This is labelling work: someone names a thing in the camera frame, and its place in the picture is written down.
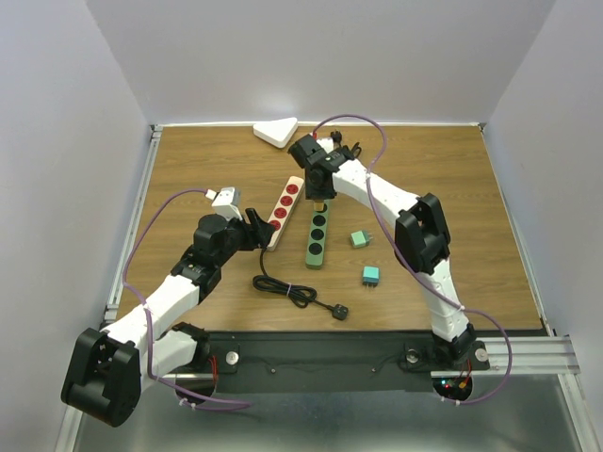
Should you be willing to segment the cream red power strip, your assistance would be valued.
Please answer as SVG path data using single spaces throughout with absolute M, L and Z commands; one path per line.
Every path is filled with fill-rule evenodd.
M 288 178 L 268 219 L 268 223 L 274 227 L 274 233 L 267 245 L 267 251 L 274 251 L 277 248 L 303 189 L 304 180 L 301 177 L 290 176 Z

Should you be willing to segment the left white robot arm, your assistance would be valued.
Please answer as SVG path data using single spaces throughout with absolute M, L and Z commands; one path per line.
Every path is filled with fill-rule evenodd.
M 172 370 L 203 369 L 207 333 L 179 322 L 216 288 L 222 266 L 239 251 L 264 249 L 275 232 L 252 208 L 247 218 L 200 218 L 192 244 L 151 296 L 120 320 L 76 339 L 60 398 L 112 427 L 133 413 L 140 396 Z

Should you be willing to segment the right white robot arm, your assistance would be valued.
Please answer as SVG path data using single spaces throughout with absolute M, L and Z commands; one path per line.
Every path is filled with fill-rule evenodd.
M 466 360 L 477 334 L 452 280 L 450 232 L 439 199 L 398 188 L 369 172 L 349 147 L 327 151 L 311 135 L 295 141 L 288 153 L 304 170 L 306 199 L 344 194 L 370 208 L 383 228 L 394 228 L 397 259 L 422 285 L 431 314 L 434 359 L 444 367 Z

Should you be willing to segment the white triangular device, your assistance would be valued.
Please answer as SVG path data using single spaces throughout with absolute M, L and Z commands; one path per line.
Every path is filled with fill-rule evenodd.
M 253 134 L 275 148 L 283 149 L 297 131 L 298 125 L 295 117 L 260 121 L 253 125 Z

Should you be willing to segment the teal charger plug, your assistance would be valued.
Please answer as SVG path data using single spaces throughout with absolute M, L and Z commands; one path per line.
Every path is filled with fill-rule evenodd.
M 376 266 L 365 266 L 362 272 L 362 284 L 377 286 L 381 280 L 380 269 Z

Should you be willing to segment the green charger plug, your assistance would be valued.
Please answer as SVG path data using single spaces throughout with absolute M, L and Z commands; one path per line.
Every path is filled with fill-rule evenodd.
M 360 230 L 350 234 L 350 242 L 355 249 L 367 247 L 371 240 L 372 235 L 366 230 Z

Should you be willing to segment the aluminium frame rail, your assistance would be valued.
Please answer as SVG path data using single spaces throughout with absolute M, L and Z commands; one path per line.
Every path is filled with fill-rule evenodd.
M 129 253 L 133 249 L 136 241 L 143 205 L 150 184 L 163 129 L 164 126 L 160 124 L 152 124 L 150 126 L 150 141 L 144 154 L 142 173 L 139 177 L 132 211 L 128 217 L 127 227 L 123 235 L 119 260 L 113 272 L 111 285 L 106 300 L 106 306 L 103 310 L 103 316 L 99 324 L 100 327 L 113 323 L 117 319 L 117 313 L 122 298 L 122 272 L 125 268 Z M 71 406 L 66 409 L 57 437 L 55 448 L 56 451 L 75 450 L 78 430 L 81 425 L 82 417 L 83 412 Z

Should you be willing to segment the green black power strip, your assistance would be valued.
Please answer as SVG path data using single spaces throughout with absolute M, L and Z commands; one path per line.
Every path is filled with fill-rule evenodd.
M 329 210 L 330 202 L 326 201 L 319 212 L 313 212 L 305 256 L 305 265 L 309 269 L 321 269 L 324 264 Z

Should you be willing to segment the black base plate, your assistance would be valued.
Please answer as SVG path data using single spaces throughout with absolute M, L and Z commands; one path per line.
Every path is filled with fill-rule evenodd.
M 180 364 L 187 386 L 215 383 L 222 394 L 433 390 L 435 376 L 487 370 L 485 344 L 476 341 L 450 358 L 428 331 L 211 331 L 210 355 Z

